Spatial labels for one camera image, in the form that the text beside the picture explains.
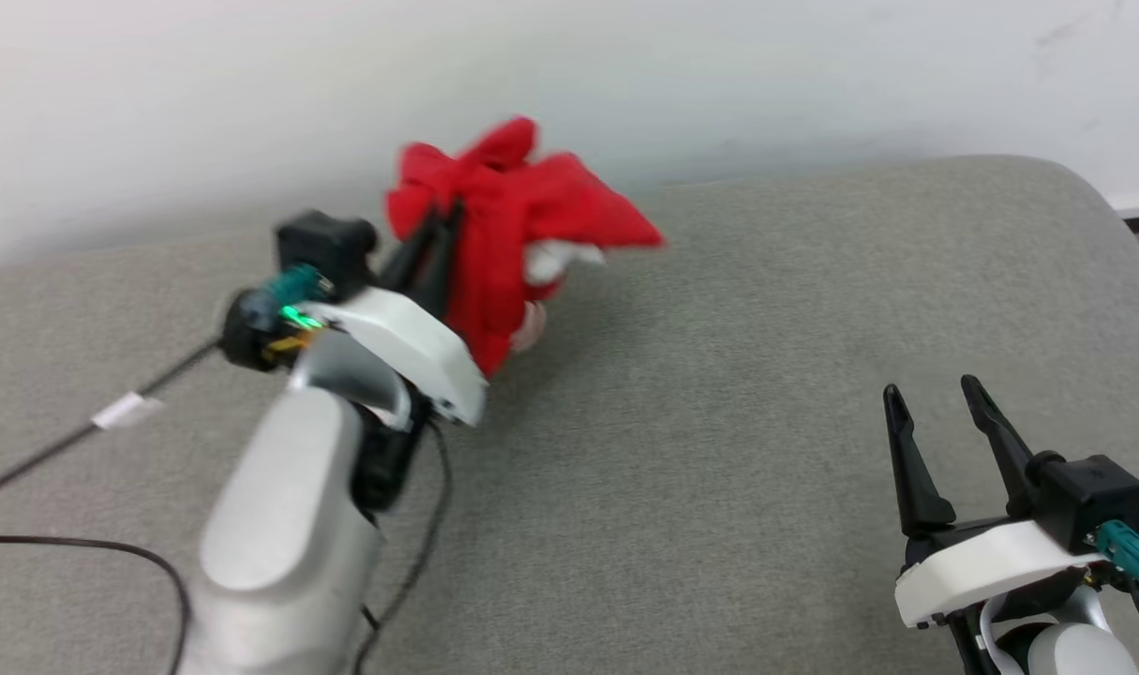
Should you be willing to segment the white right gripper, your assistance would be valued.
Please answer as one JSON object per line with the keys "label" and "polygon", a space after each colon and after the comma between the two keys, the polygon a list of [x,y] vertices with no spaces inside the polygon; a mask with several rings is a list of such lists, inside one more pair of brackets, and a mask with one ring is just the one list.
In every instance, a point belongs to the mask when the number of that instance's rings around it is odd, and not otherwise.
{"label": "white right gripper", "polygon": [[[960,379],[973,423],[984,433],[1007,492],[1010,518],[1030,518],[1036,489],[1027,477],[1033,454],[984,385],[972,373]],[[940,495],[915,441],[915,420],[895,384],[883,389],[896,507],[909,548],[936,546],[908,555],[895,581],[895,604],[908,628],[933,623],[990,598],[1010,593],[1070,568],[1100,563],[1100,554],[1072,554],[1031,520],[972,521],[954,526],[953,505]]]}

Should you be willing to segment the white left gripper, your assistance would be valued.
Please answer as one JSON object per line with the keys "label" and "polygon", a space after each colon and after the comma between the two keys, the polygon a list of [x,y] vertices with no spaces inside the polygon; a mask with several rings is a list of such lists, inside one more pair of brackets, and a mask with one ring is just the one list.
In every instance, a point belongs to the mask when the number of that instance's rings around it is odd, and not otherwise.
{"label": "white left gripper", "polygon": [[[476,426],[487,380],[466,341],[444,324],[465,213],[462,198],[453,198],[444,213],[428,208],[382,269],[378,281],[385,290],[370,287],[338,305],[308,302],[303,313],[343,329],[413,384],[440,415]],[[419,304],[402,293],[419,294]]]}

